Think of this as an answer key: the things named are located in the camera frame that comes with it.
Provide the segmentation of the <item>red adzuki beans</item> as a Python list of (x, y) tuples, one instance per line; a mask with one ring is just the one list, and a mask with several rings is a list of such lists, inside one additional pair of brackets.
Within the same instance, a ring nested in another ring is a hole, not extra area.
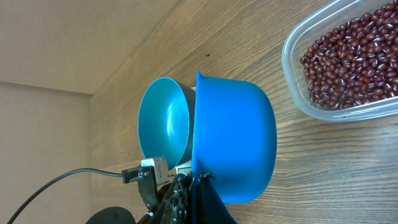
[(308, 96), (343, 110), (397, 96), (397, 1), (321, 35), (301, 56)]

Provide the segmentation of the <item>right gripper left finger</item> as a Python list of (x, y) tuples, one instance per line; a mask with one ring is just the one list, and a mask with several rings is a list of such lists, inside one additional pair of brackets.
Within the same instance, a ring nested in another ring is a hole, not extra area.
[(191, 174), (176, 174), (149, 224), (190, 224)]

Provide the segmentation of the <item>blue plastic measuring scoop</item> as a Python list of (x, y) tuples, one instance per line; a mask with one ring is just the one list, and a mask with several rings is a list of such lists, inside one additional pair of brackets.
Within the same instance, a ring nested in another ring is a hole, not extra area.
[(224, 205), (246, 203), (267, 188), (276, 154), (277, 128), (266, 94), (250, 82), (197, 73), (192, 223), (197, 223), (200, 172), (213, 171), (210, 181)]

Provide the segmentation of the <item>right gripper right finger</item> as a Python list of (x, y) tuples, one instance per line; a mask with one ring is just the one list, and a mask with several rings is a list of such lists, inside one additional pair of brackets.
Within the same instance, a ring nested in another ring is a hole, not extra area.
[(197, 223), (237, 224), (222, 202), (210, 179), (213, 171), (200, 172), (197, 189)]

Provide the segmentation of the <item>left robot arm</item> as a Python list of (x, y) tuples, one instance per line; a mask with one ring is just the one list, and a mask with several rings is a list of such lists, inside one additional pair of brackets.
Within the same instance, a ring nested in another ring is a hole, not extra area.
[(108, 207), (95, 213), (86, 224), (149, 224), (155, 220), (154, 214), (147, 212), (139, 221), (122, 207)]

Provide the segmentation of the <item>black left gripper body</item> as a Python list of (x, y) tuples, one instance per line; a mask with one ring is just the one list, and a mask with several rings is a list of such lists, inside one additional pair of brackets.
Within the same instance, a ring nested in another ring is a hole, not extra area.
[(148, 184), (144, 182), (138, 183), (139, 193), (142, 197), (143, 202), (148, 208), (148, 211), (138, 221), (138, 223), (160, 223), (165, 202), (163, 202), (171, 183), (161, 186), (160, 190), (154, 184)]

